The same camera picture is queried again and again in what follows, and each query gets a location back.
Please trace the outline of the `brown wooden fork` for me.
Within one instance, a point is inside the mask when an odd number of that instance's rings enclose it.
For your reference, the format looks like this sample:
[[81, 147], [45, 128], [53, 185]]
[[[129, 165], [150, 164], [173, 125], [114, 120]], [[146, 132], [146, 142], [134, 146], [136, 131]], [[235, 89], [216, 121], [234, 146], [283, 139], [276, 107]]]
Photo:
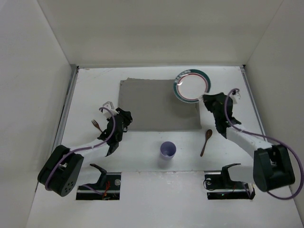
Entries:
[[92, 123], [93, 126], [94, 126], [95, 128], [97, 128], [101, 133], [103, 132], [102, 129], [100, 128], [98, 122], [97, 122], [96, 120], [93, 119], [93, 120], [91, 121], [91, 123]]

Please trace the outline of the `grey cloth placemat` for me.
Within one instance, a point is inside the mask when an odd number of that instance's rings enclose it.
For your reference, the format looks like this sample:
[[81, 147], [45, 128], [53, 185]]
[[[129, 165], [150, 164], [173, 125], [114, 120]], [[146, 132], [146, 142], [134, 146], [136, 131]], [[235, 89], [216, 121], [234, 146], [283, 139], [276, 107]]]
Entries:
[[128, 78], [120, 81], [118, 107], [131, 112], [131, 131], [169, 132], [201, 129], [197, 104], [180, 101], [173, 79]]

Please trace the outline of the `lilac plastic cup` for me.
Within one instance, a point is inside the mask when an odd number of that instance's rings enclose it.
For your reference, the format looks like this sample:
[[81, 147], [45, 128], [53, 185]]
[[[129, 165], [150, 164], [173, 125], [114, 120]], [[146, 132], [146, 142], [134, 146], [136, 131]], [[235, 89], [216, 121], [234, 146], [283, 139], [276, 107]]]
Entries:
[[164, 142], [160, 146], [159, 166], [165, 168], [169, 166], [176, 153], [176, 145], [172, 142]]

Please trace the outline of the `white plate green red rim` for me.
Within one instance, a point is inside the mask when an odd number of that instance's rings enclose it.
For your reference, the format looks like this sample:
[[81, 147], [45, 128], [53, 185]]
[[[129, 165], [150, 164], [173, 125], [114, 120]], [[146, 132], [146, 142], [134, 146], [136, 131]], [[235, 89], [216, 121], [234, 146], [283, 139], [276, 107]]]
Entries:
[[197, 69], [189, 69], [176, 76], [173, 83], [173, 92], [182, 102], [198, 103], [204, 94], [211, 89], [211, 81], [207, 74]]

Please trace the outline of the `brown wooden spoon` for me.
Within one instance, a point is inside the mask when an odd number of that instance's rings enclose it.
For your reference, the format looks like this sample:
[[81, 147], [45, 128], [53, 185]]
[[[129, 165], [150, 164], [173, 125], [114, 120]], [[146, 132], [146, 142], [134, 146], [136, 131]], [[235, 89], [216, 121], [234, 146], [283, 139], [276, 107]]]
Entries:
[[210, 137], [212, 136], [213, 134], [213, 131], [211, 129], [208, 129], [206, 132], [205, 132], [205, 142], [204, 142], [204, 145], [203, 145], [203, 148], [201, 150], [201, 153], [200, 153], [200, 157], [202, 157], [204, 155], [204, 152], [205, 152], [205, 149], [206, 149], [206, 145], [207, 145], [207, 142], [208, 140], [210, 139]]

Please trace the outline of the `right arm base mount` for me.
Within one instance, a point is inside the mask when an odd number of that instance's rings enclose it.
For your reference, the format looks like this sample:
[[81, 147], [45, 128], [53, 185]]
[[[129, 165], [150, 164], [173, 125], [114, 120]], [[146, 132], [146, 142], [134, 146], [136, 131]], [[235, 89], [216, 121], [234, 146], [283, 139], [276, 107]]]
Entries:
[[223, 166], [220, 171], [205, 171], [203, 187], [208, 200], [253, 200], [256, 192], [251, 183], [230, 178], [229, 170], [240, 163]]

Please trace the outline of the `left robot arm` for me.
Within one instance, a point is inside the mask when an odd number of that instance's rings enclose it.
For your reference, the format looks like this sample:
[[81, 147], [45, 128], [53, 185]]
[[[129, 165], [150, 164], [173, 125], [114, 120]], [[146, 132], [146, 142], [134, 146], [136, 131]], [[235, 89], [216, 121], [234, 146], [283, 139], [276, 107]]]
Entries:
[[[106, 110], [104, 114], [108, 121], [105, 130], [94, 141], [68, 148], [64, 145], [57, 146], [49, 159], [38, 174], [38, 182], [45, 186], [48, 191], [53, 191], [61, 197], [68, 195], [76, 185], [83, 185], [88, 189], [97, 192], [94, 188], [102, 187], [105, 184], [106, 170], [91, 163], [99, 157], [112, 155], [123, 139], [123, 134], [128, 131], [128, 126], [133, 122], [131, 112], [121, 108], [110, 109], [106, 106], [99, 108]], [[89, 166], [97, 169], [93, 183], [79, 183], [78, 176], [82, 165], [89, 162]]]

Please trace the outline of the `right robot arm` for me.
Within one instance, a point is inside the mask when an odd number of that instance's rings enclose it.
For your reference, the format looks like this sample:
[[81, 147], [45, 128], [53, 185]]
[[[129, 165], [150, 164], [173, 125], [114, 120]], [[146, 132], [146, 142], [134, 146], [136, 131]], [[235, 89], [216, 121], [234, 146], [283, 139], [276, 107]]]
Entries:
[[287, 147], [282, 144], [273, 145], [261, 136], [246, 134], [240, 121], [232, 116], [234, 100], [219, 93], [203, 95], [203, 103], [215, 119], [215, 127], [225, 139], [235, 143], [253, 158], [253, 165], [245, 172], [230, 172], [237, 181], [253, 182], [262, 192], [278, 189], [295, 182]]

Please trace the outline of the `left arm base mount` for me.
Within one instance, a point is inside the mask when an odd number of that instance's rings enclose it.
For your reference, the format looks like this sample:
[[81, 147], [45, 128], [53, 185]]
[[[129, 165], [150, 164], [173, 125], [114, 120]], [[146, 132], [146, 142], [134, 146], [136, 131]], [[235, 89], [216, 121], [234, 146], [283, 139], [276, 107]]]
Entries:
[[122, 174], [96, 164], [83, 169], [77, 179], [76, 200], [119, 200]]

